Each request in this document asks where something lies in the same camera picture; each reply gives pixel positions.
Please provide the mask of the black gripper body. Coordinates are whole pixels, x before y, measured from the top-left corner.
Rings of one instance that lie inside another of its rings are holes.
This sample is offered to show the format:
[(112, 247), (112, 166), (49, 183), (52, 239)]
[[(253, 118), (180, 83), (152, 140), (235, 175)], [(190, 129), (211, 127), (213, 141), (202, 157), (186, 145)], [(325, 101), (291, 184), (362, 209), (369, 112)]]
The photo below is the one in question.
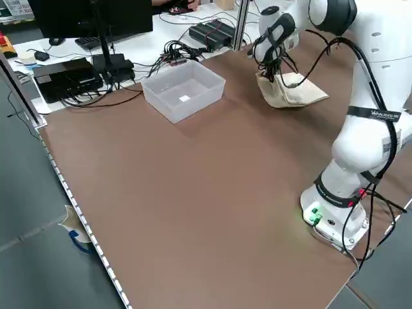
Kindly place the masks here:
[(281, 67), (281, 62), (282, 62), (283, 54), (276, 54), (276, 53), (271, 53), (267, 54), (263, 57), (263, 67), (264, 69), (275, 69), (278, 70)]

